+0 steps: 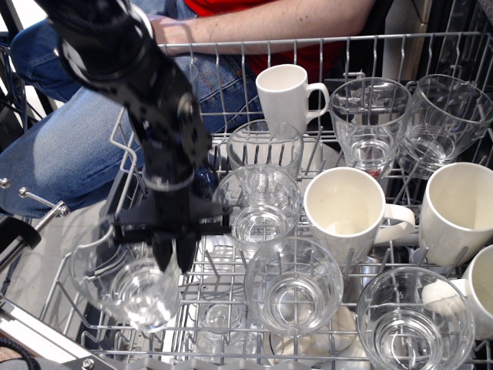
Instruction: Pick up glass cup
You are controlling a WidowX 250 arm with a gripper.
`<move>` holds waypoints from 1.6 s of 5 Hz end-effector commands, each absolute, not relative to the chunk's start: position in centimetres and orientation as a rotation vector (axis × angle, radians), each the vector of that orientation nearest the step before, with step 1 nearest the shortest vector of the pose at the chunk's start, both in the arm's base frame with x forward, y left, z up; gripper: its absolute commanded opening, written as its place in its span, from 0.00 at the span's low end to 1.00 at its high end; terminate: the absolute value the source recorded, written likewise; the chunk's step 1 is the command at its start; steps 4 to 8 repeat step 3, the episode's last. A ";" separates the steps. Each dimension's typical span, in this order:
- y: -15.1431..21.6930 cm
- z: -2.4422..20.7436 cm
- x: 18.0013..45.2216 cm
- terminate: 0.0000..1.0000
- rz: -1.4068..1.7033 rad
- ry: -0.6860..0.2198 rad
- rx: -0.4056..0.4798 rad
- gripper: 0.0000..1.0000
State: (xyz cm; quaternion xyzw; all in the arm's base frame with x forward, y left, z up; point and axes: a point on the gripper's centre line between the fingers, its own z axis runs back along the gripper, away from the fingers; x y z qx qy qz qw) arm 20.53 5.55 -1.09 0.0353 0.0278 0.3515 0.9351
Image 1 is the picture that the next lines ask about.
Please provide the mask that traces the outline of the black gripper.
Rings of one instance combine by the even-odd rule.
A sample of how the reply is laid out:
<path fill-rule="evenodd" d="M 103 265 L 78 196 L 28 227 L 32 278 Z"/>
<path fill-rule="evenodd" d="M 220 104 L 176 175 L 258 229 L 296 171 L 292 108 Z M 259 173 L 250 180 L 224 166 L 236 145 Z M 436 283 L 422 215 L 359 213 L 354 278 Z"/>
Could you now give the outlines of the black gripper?
<path fill-rule="evenodd" d="M 161 271 L 167 269 L 173 256 L 172 241 L 176 241 L 182 273 L 192 268 L 201 237 L 230 231 L 230 209 L 196 195 L 190 187 L 169 193 L 151 190 L 140 203 L 115 215 L 112 222 L 115 242 L 152 242 Z"/>

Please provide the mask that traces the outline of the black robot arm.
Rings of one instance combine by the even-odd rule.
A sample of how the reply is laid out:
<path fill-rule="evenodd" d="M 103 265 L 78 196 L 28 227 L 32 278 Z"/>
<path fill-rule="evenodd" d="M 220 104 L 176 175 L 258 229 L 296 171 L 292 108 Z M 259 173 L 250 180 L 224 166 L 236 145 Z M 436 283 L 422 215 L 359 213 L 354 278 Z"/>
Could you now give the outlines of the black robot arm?
<path fill-rule="evenodd" d="M 193 189 L 211 138 L 193 87 L 128 1 L 42 1 L 60 62 L 80 85 L 123 106 L 143 152 L 146 200 L 116 217 L 114 240 L 148 242 L 161 269 L 190 270 L 205 235 L 230 230 L 229 211 Z"/>

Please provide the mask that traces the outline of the person forearm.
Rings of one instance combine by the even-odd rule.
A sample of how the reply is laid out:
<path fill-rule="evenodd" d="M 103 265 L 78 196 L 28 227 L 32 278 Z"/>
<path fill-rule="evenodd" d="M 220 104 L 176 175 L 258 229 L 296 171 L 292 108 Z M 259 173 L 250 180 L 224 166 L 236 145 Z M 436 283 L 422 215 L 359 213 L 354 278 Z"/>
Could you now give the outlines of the person forearm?
<path fill-rule="evenodd" d="M 373 7 L 373 1 L 272 1 L 186 21 L 186 42 L 218 45 L 226 54 L 261 54 L 267 41 L 358 35 Z"/>

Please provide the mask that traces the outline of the person hand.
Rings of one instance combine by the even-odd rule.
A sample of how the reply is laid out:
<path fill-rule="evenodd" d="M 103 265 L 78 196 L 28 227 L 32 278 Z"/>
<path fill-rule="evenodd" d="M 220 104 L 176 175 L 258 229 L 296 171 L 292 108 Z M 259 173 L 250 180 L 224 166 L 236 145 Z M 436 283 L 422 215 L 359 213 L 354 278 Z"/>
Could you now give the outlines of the person hand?
<path fill-rule="evenodd" d="M 189 51 L 186 23 L 164 15 L 148 15 L 156 43 L 168 56 L 180 56 Z"/>

